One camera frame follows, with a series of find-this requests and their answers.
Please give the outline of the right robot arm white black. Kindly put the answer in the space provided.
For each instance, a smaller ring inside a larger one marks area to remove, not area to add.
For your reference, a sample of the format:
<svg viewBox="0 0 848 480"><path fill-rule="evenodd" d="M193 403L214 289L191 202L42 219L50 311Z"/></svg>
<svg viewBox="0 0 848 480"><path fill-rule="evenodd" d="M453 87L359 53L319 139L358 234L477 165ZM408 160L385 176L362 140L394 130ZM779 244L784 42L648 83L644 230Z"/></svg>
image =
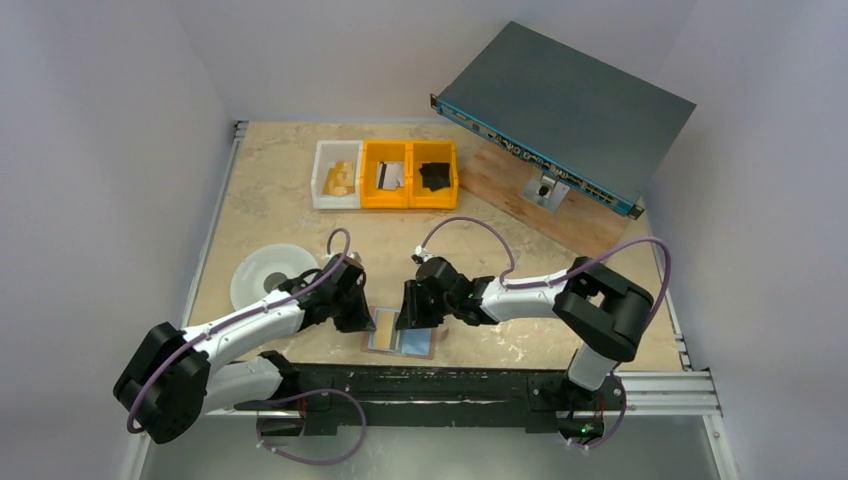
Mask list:
<svg viewBox="0 0 848 480"><path fill-rule="evenodd" d="M404 284L397 330L431 329L452 316L470 326L515 319L559 319L582 341L561 381L564 399L584 407L608 374L634 360L654 316L654 298L626 277L579 257L571 268L516 285L467 278L442 257L424 261Z"/></svg>

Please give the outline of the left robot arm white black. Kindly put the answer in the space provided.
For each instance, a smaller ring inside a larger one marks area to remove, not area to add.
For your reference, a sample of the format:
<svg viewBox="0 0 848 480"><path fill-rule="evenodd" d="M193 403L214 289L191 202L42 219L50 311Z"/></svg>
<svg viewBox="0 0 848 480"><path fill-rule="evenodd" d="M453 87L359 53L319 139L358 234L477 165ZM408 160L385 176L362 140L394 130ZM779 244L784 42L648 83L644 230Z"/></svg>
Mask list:
<svg viewBox="0 0 848 480"><path fill-rule="evenodd" d="M211 411L251 401L284 409L298 382L282 355L242 355L327 320L341 333L375 328L367 306L364 267L334 255L315 278L289 279L263 299L209 323L179 330L151 328L113 387L126 408L126 428L157 444L185 433Z"/></svg>

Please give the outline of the gold card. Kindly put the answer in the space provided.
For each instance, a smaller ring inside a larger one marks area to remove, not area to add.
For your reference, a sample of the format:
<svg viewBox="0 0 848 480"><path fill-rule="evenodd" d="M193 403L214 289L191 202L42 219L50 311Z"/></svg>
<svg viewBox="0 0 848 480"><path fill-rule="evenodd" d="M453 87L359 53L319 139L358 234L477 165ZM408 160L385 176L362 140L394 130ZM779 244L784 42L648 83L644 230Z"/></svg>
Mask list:
<svg viewBox="0 0 848 480"><path fill-rule="evenodd" d="M394 350L397 344L395 330L396 312L393 310L377 309L375 311L376 330L372 333L370 348L379 351Z"/></svg>

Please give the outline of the brown leather card holder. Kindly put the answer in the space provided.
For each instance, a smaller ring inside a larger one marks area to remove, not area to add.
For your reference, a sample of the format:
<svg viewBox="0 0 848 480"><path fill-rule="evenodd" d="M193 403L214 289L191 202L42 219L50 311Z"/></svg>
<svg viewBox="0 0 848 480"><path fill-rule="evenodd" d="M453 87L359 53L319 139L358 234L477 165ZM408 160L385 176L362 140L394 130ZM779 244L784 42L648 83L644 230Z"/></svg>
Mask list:
<svg viewBox="0 0 848 480"><path fill-rule="evenodd" d="M361 351L367 354L392 355L424 360L435 357L436 345L444 341L449 328L441 325L432 329L398 330L398 309L371 307L375 324L373 331L363 334Z"/></svg>

